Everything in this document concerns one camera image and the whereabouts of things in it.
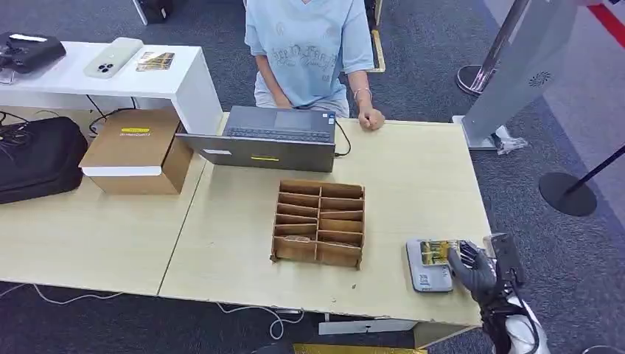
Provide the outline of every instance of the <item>white cable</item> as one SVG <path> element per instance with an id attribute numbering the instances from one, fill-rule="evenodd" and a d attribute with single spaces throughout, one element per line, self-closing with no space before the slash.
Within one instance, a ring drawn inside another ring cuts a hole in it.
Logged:
<path id="1" fill-rule="evenodd" d="M 20 284 L 20 285 L 16 285 L 16 286 L 12 287 L 11 289 L 1 293 L 0 294 L 0 298 L 2 298 L 4 295 L 10 293 L 11 291 L 14 291 L 14 290 L 17 290 L 17 289 L 21 288 L 24 285 L 26 285 L 26 284 Z M 67 305 L 70 302 L 74 302 L 74 301 L 80 300 L 80 299 L 86 299 L 88 297 L 93 297 L 93 298 L 99 299 L 99 300 L 108 300 L 108 299 L 113 299 L 114 297 L 117 297 L 117 296 L 123 294 L 123 293 L 117 293 L 117 294 L 113 294 L 113 295 L 109 295 L 109 296 L 97 296 L 97 295 L 93 295 L 93 294 L 87 294 L 87 295 L 82 295 L 82 296 L 75 297 L 73 299 L 69 299 L 69 300 L 66 300 L 66 301 L 56 301 L 56 300 L 48 299 L 45 295 L 43 295 L 41 293 L 41 291 L 39 290 L 39 287 L 37 286 L 37 284 L 32 284 L 32 286 L 35 288 L 35 290 L 37 291 L 37 294 L 39 294 L 40 298 L 42 298 L 45 302 L 49 302 L 49 303 L 55 304 L 55 305 Z"/>
<path id="2" fill-rule="evenodd" d="M 24 285 L 26 285 L 26 284 L 20 284 L 20 285 L 16 285 L 16 286 L 12 287 L 11 289 L 9 289 L 9 290 L 5 291 L 4 293 L 0 294 L 0 298 L 2 298 L 4 295 L 10 293 L 11 291 L 14 291 L 14 290 L 17 290 L 17 289 L 21 288 Z"/>
<path id="3" fill-rule="evenodd" d="M 241 308 L 233 308 L 232 310 L 224 310 L 219 302 L 216 302 L 216 304 L 217 304 L 217 306 L 219 306 L 219 309 L 221 309 L 221 311 L 226 313 L 226 314 L 237 312 L 237 311 L 241 311 L 241 310 L 249 310 L 249 309 L 265 310 L 268 313 L 271 313 L 277 319 L 275 321 L 271 322 L 271 325 L 269 326 L 269 335 L 271 336 L 271 338 L 273 338 L 276 341 L 279 341 L 282 338 L 282 336 L 284 335 L 284 322 L 295 324 L 295 323 L 299 323 L 304 318 L 304 309 L 301 310 L 301 316 L 299 317 L 299 319 L 297 319 L 295 321 L 292 321 L 292 320 L 289 320 L 289 319 L 282 319 L 277 313 L 273 312 L 272 310 L 269 310 L 268 308 L 262 308 L 260 306 L 243 306 Z M 276 323 L 280 324 L 280 334 L 278 336 L 274 336 L 273 335 L 273 326 L 275 326 Z"/>
<path id="4" fill-rule="evenodd" d="M 590 352 L 591 350 L 593 350 L 593 349 L 598 349 L 598 348 L 602 348 L 602 349 L 611 349 L 611 350 L 614 350 L 614 351 L 615 351 L 615 352 L 617 352 L 617 353 L 620 353 L 620 354 L 625 354 L 625 352 L 624 352 L 623 350 L 620 350 L 620 349 L 618 349 L 618 348 L 611 347 L 611 346 L 609 346 L 609 345 L 593 345 L 592 347 L 590 347 L 590 348 L 588 348 L 588 349 L 584 350 L 584 351 L 582 352 L 582 354 L 591 353 L 591 352 Z"/>
<path id="5" fill-rule="evenodd" d="M 88 297 L 93 297 L 93 298 L 99 299 L 99 300 L 108 300 L 108 299 L 113 299 L 114 297 L 117 297 L 117 296 L 123 294 L 123 293 L 117 293 L 117 294 L 113 294 L 113 295 L 109 295 L 109 296 L 97 296 L 97 295 L 93 295 L 93 294 L 87 294 L 87 295 L 82 295 L 82 296 L 75 297 L 73 299 L 69 299 L 69 300 L 66 300 L 66 301 L 55 301 L 55 300 L 51 300 L 51 299 L 48 299 L 47 297 L 45 297 L 41 293 L 41 291 L 39 291 L 39 287 L 37 286 L 37 284 L 33 284 L 32 286 L 35 287 L 35 290 L 37 291 L 37 294 L 39 294 L 40 298 L 42 298 L 44 301 L 47 301 L 47 302 L 49 302 L 51 304 L 55 304 L 55 305 L 67 305 L 70 302 L 74 302 L 74 301 L 80 300 L 80 299 L 86 299 Z"/>
<path id="6" fill-rule="evenodd" d="M 60 117 L 59 113 L 55 112 L 55 111 L 49 111 L 47 109 L 41 109 L 39 111 L 36 111 L 33 116 L 36 116 L 39 113 L 52 113 L 52 114 L 56 114 L 57 117 Z"/>

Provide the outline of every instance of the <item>cardboard organizer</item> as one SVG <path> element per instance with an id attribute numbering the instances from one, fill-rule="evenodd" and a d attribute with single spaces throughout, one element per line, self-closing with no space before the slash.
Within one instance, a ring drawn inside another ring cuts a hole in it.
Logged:
<path id="1" fill-rule="evenodd" d="M 364 220 L 362 186 L 281 181 L 270 258 L 360 268 Z"/>

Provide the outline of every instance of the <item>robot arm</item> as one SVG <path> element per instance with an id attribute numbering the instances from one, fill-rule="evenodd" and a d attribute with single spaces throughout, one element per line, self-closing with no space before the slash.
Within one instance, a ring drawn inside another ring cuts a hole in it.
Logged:
<path id="1" fill-rule="evenodd" d="M 510 296 L 508 302 L 516 306 L 521 306 L 519 299 L 516 296 Z M 536 354 L 549 354 L 547 348 L 547 335 L 542 329 L 540 322 L 534 315 L 534 312 L 529 308 L 527 304 L 524 304 L 527 311 L 534 321 L 534 326 L 538 332 L 539 346 L 535 351 Z M 513 315 L 506 319 L 506 332 L 510 337 L 510 354 L 523 354 L 531 353 L 534 349 L 534 333 L 531 327 L 531 323 L 527 316 Z"/>
<path id="2" fill-rule="evenodd" d="M 504 282 L 497 265 L 472 243 L 461 243 L 459 254 L 450 252 L 454 275 L 480 305 L 483 329 L 496 354 L 549 354 L 547 337 L 538 319 L 516 292 L 516 284 Z"/>

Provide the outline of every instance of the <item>laptop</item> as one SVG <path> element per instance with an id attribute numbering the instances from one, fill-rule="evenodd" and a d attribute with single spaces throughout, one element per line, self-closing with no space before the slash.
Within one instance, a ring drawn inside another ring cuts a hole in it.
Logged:
<path id="1" fill-rule="evenodd" d="M 236 105 L 222 136 L 176 136 L 213 164 L 332 172 L 335 112 Z"/>

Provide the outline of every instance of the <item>cardboard box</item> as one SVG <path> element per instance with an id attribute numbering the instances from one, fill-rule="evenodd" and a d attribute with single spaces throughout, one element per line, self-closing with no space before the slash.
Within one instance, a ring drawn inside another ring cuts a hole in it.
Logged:
<path id="1" fill-rule="evenodd" d="M 360 268 L 365 246 L 365 188 L 280 181 L 270 259 Z"/>
<path id="2" fill-rule="evenodd" d="M 116 113 L 80 167 L 108 194 L 180 194 L 193 152 L 175 137 L 179 125 L 173 109 Z"/>

